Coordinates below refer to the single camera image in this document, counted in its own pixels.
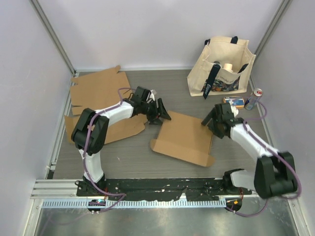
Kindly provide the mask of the brown cardboard box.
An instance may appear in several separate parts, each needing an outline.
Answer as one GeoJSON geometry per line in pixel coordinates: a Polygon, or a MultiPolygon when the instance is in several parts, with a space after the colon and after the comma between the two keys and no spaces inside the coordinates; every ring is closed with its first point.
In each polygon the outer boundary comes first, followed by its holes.
{"type": "Polygon", "coordinates": [[[150,141],[154,152],[198,166],[210,167],[215,158],[210,155],[213,133],[202,120],[169,111],[171,120],[164,120],[156,139],[150,141]]]}

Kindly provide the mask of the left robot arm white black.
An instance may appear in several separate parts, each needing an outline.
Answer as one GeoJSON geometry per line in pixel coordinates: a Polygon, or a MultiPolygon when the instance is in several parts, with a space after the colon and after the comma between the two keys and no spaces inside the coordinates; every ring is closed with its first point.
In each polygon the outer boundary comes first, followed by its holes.
{"type": "Polygon", "coordinates": [[[79,150],[84,168],[83,182],[94,196],[106,188],[106,177],[101,167],[100,151],[105,144],[107,130],[119,121],[145,115],[150,124],[162,124],[161,119],[171,120],[162,99],[155,98],[155,91],[138,86],[128,98],[119,94],[120,101],[100,110],[84,109],[71,134],[79,150]]]}

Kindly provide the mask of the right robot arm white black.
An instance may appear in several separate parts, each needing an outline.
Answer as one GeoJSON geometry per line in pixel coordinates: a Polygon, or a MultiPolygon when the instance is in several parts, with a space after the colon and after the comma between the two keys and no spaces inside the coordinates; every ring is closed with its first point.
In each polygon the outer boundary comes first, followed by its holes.
{"type": "Polygon", "coordinates": [[[259,137],[248,122],[238,116],[238,109],[229,103],[216,104],[203,119],[203,126],[218,138],[228,137],[239,144],[255,162],[255,171],[234,169],[225,172],[222,188],[234,194],[240,187],[256,192],[261,198],[283,197],[293,199],[301,195],[301,181],[294,157],[280,152],[259,137]]]}

